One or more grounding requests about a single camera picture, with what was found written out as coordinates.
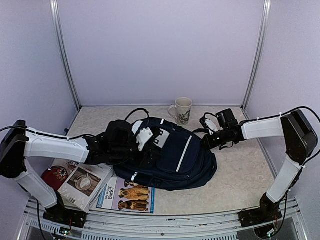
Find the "navy blue student backpack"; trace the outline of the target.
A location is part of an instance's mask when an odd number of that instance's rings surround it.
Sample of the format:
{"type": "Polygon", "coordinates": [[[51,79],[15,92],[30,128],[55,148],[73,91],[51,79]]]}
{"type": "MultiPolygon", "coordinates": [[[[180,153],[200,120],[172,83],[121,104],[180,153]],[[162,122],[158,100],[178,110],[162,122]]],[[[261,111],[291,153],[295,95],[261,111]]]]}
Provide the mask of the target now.
{"type": "Polygon", "coordinates": [[[214,153],[202,146],[193,132],[163,118],[150,117],[132,124],[138,135],[142,129],[159,130],[159,136],[149,139],[152,155],[142,163],[129,160],[113,167],[115,174],[146,187],[166,191],[188,190],[205,186],[218,166],[214,153]]]}

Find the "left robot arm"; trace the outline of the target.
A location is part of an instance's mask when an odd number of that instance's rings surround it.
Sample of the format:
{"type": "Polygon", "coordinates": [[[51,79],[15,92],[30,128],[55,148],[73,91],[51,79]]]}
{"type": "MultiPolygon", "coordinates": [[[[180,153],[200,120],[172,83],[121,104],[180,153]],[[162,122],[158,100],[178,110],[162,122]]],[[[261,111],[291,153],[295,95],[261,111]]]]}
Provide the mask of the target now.
{"type": "Polygon", "coordinates": [[[134,161],[141,164],[156,157],[160,148],[151,142],[154,137],[150,128],[135,134],[133,127],[125,121],[115,121],[97,136],[83,134],[74,137],[49,134],[26,126],[24,120],[7,127],[8,133],[0,144],[0,174],[16,181],[25,191],[36,198],[44,208],[47,220],[64,223],[72,218],[85,216],[92,202],[114,174],[113,166],[134,161]],[[65,207],[62,191],[50,187],[31,167],[28,158],[54,158],[78,163],[77,170],[84,166],[97,166],[98,173],[89,170],[81,178],[97,180],[92,194],[84,198],[82,214],[65,207]]]}

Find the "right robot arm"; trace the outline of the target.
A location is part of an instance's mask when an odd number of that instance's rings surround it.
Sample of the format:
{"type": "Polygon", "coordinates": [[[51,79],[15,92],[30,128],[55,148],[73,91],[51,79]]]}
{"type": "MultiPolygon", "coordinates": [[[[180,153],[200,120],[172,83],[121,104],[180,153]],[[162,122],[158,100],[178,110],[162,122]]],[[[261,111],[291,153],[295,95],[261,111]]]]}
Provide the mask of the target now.
{"type": "Polygon", "coordinates": [[[217,124],[209,118],[208,112],[199,120],[206,133],[202,143],[209,150],[224,149],[228,143],[237,145],[251,140],[276,139],[282,144],[284,159],[281,169],[273,184],[261,197],[259,208],[255,212],[260,222],[268,221],[275,214],[280,202],[299,180],[307,163],[318,155],[315,149],[319,144],[319,137],[304,110],[313,111],[299,106],[285,113],[239,122],[228,108],[214,114],[217,124]]]}

